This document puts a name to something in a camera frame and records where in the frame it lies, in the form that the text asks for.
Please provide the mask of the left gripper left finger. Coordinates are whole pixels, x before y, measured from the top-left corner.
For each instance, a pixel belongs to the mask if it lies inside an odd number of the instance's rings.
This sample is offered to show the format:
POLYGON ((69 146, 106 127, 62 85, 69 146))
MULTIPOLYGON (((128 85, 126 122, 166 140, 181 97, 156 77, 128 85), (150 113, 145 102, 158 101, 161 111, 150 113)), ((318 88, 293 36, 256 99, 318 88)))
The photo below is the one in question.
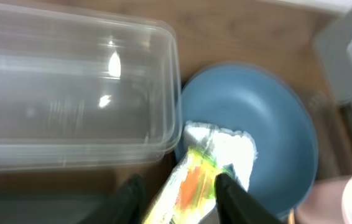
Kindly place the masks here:
POLYGON ((146 210, 146 188, 141 176, 132 175, 118 191, 82 219, 82 224, 138 224, 146 210))

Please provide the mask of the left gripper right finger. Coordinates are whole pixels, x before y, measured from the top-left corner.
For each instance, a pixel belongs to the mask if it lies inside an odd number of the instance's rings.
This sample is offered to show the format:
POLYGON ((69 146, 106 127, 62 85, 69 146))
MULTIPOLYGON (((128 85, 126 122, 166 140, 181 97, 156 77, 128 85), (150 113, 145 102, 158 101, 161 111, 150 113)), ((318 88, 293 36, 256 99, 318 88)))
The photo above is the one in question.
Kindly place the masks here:
POLYGON ((228 174, 215 179, 216 209, 221 224, 281 224, 228 174))

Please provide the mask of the white tissue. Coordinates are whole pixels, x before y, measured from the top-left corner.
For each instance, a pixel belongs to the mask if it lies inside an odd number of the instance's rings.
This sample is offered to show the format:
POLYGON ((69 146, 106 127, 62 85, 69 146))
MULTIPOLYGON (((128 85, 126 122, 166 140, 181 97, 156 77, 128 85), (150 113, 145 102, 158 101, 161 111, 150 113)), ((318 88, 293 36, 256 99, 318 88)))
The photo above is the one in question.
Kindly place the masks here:
POLYGON ((245 190, 257 158, 256 144, 245 131, 233 131, 215 124, 187 121, 183 145, 209 157, 217 166, 232 173, 233 179, 245 190))

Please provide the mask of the white pink cup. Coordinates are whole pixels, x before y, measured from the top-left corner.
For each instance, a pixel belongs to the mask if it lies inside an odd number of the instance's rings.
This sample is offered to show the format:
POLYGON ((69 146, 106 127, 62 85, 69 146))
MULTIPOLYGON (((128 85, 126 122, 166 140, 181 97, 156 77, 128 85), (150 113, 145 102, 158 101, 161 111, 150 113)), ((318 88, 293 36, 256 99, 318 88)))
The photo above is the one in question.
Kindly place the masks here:
POLYGON ((352 224, 352 175, 316 182, 294 213, 297 223, 352 224))

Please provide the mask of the yellow green snack wrapper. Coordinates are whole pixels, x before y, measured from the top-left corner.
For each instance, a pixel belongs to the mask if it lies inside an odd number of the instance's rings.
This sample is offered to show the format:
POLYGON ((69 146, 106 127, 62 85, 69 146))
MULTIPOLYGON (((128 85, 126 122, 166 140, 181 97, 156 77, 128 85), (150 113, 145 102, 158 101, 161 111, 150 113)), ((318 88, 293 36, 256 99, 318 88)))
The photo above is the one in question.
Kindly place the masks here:
POLYGON ((143 224, 196 224, 215 207, 215 179, 230 170, 220 166, 200 147, 189 147, 150 205, 143 224))

